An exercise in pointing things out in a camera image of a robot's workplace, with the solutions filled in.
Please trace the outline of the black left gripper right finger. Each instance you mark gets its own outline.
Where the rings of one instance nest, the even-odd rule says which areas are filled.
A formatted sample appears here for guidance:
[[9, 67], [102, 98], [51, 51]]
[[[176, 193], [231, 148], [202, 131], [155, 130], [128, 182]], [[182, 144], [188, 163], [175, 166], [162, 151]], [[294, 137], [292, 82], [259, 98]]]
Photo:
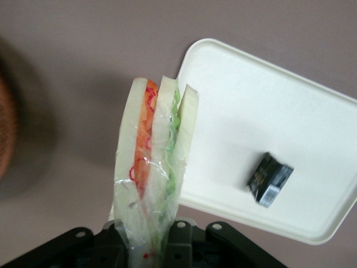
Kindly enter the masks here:
[[190, 218], [176, 218], [168, 234], [163, 258], [164, 267], [200, 267], [203, 253], [200, 244], [205, 243], [205, 230]]

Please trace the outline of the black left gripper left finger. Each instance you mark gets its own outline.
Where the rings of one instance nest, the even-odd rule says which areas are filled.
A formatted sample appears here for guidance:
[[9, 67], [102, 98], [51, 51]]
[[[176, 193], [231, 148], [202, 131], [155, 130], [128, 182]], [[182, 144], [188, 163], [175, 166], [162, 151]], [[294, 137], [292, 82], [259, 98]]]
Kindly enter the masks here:
[[129, 242], [121, 220], [107, 222], [94, 242], [94, 267], [128, 267]]

